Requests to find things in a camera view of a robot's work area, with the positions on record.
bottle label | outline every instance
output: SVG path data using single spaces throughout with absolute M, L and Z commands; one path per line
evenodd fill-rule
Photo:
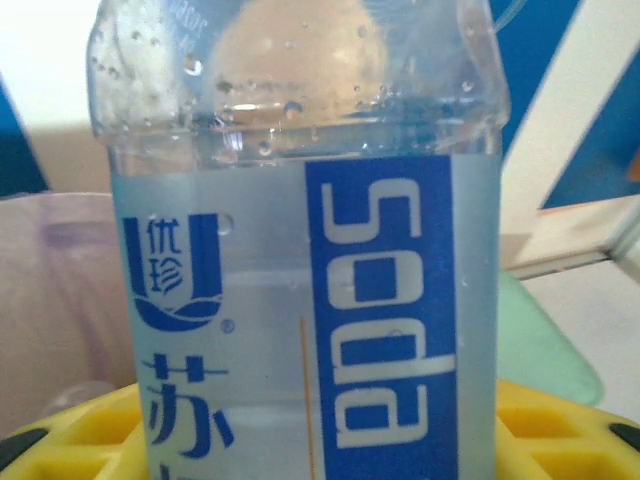
M 457 477 L 451 165 L 114 175 L 152 478 Z

soda water bottle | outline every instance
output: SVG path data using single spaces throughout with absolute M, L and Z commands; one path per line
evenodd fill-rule
M 103 0 L 150 478 L 494 478 L 486 0 Z

orange line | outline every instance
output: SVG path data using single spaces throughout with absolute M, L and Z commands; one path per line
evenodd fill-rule
M 300 317 L 300 343 L 302 345 L 302 369 L 304 373 L 304 403 L 307 410 L 307 440 L 309 444 L 309 464 L 311 480 L 316 480 L 316 467 L 313 455 L 313 429 L 311 425 L 311 391 L 309 387 L 309 359 L 307 356 L 307 333 L 304 317 Z

yellow stand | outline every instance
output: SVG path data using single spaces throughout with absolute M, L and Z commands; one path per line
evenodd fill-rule
M 136 385 L 38 421 L 0 444 L 0 480 L 148 480 L 141 422 Z M 503 380 L 496 434 L 500 480 L 640 480 L 638 425 Z

